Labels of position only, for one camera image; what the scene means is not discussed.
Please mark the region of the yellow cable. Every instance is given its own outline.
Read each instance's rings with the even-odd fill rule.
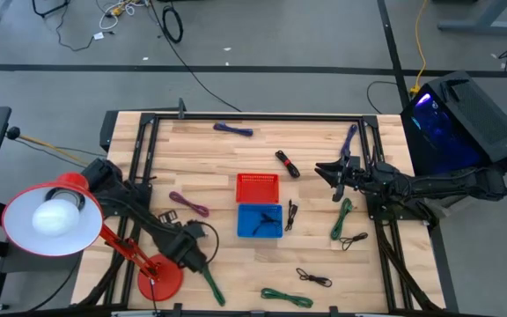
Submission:
[[[64,150],[60,150],[57,147],[53,146],[52,144],[48,144],[46,142],[42,142],[41,140],[36,139],[34,137],[20,135],[20,136],[18,136],[18,138],[23,139],[23,140],[25,140],[27,142],[30,142],[30,143],[34,143],[34,144],[41,145],[41,146],[46,146],[46,147],[48,147],[48,148],[50,148],[50,149],[52,149],[54,151],[57,151],[58,153],[61,153],[62,155],[67,156],[70,159],[75,160],[76,162],[78,162],[80,164],[83,164],[85,166],[89,165],[87,162],[83,161],[82,159],[80,159],[80,158],[78,158],[76,156],[73,156],[73,155],[69,154],[68,152],[66,152]]]
[[[418,52],[420,53],[420,57],[422,58],[422,69],[418,73],[418,76],[415,78],[414,87],[412,87],[410,89],[410,92],[414,93],[414,94],[416,94],[420,91],[420,77],[422,76],[423,71],[426,69],[426,58],[423,56],[422,44],[420,43],[420,35],[418,34],[418,26],[420,25],[420,18],[422,17],[422,13],[426,7],[426,4],[428,4],[428,0],[423,0],[422,8],[420,9],[420,12],[418,13],[418,17],[415,20],[415,27],[414,27],[415,44],[418,46]]]

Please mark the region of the green cable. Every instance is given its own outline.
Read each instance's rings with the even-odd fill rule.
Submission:
[[[276,291],[276,290],[273,290],[270,288],[264,288],[263,290],[261,290],[261,298],[262,299],[289,300],[291,303],[295,304],[296,306],[304,307],[304,308],[310,308],[310,307],[312,307],[312,304],[314,304],[312,299],[308,299],[308,298],[304,298],[304,297],[300,297],[300,296],[287,295],[285,293],[281,293],[279,291]]]
[[[212,289],[212,294],[215,296],[215,299],[217,299],[218,304],[220,306],[224,306],[224,304],[226,304],[226,299],[224,299],[224,295],[218,289],[217,283],[215,283],[214,278],[212,278],[208,264],[205,265],[204,269],[202,269],[202,275],[204,276],[204,279],[207,280],[207,283],[209,283],[210,289]]]
[[[335,223],[334,228],[332,228],[332,232],[330,233],[330,237],[332,240],[338,240],[342,236],[342,228],[343,228],[343,219],[348,216],[348,213],[353,209],[353,205],[349,198],[343,200],[342,208],[340,209],[340,216],[338,217],[338,221]]]

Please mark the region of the red basket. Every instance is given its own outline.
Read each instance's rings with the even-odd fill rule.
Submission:
[[[236,178],[237,203],[279,203],[279,175],[239,173]]]

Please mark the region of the light bulb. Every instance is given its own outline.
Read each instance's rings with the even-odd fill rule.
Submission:
[[[79,222],[76,205],[63,199],[50,199],[42,203],[33,214],[36,232],[57,237],[71,231]]]

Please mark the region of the lamp shade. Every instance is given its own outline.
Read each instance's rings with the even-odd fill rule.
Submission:
[[[80,173],[32,186],[4,209],[1,224],[10,241],[45,256],[74,254],[99,237],[103,213]]]

